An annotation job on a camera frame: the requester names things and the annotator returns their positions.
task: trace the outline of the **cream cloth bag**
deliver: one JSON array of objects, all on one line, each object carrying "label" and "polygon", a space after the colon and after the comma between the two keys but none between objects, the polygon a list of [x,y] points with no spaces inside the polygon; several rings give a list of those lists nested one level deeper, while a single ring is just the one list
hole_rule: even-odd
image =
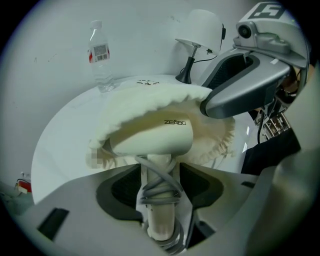
[{"label": "cream cloth bag", "polygon": [[177,157],[178,162],[203,165],[230,153],[229,147],[235,136],[234,118],[213,119],[199,110],[200,102],[210,92],[211,89],[197,85],[141,80],[127,82],[124,89],[112,92],[101,112],[95,136],[88,145],[85,159],[87,167],[109,170],[137,164],[134,156],[114,156],[102,147],[112,133],[130,121],[158,110],[184,112],[191,121],[192,147],[188,153]]}]

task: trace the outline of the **white wall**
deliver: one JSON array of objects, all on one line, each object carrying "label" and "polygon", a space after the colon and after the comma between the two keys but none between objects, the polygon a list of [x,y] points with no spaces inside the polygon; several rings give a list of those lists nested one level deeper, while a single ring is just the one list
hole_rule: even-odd
[{"label": "white wall", "polygon": [[[226,28],[222,52],[254,0],[46,0],[16,29],[0,68],[0,179],[30,173],[37,141],[67,102],[94,86],[87,57],[90,21],[102,20],[116,78],[177,74],[187,48],[174,40],[193,9],[217,14]],[[207,59],[200,51],[196,60]],[[196,80],[207,62],[192,69]]]}]

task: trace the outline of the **table top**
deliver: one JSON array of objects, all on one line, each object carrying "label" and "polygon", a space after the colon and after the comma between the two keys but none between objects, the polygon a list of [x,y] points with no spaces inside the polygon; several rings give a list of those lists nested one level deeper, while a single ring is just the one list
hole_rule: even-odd
[{"label": "table top", "polygon": [[[40,136],[32,160],[31,186],[35,204],[68,181],[101,172],[89,170],[85,162],[88,143],[94,135],[100,110],[114,92],[129,86],[127,81],[139,79],[180,83],[173,75],[140,75],[119,79],[116,81],[118,88],[107,93],[92,88],[67,103],[51,119]],[[234,119],[235,137],[230,149],[235,151],[235,156],[229,155],[224,160],[220,156],[204,166],[241,172],[255,124],[248,113],[234,116]]]}]

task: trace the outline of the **water bottle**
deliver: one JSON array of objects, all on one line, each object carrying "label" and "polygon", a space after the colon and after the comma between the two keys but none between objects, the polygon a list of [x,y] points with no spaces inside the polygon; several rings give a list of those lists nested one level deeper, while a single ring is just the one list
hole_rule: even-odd
[{"label": "water bottle", "polygon": [[99,91],[106,93],[114,89],[115,84],[110,70],[107,38],[102,33],[102,21],[92,21],[91,29],[93,32],[89,41],[89,61]]}]

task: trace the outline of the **black lamp base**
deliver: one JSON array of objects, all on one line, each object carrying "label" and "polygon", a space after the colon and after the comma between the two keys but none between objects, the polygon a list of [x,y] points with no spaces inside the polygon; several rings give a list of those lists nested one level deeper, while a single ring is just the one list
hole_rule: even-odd
[{"label": "black lamp base", "polygon": [[189,57],[184,67],[184,70],[180,74],[178,74],[175,77],[175,79],[177,79],[181,83],[190,85],[191,84],[190,71],[191,71],[192,65],[194,64],[194,61],[195,61],[195,58]]}]

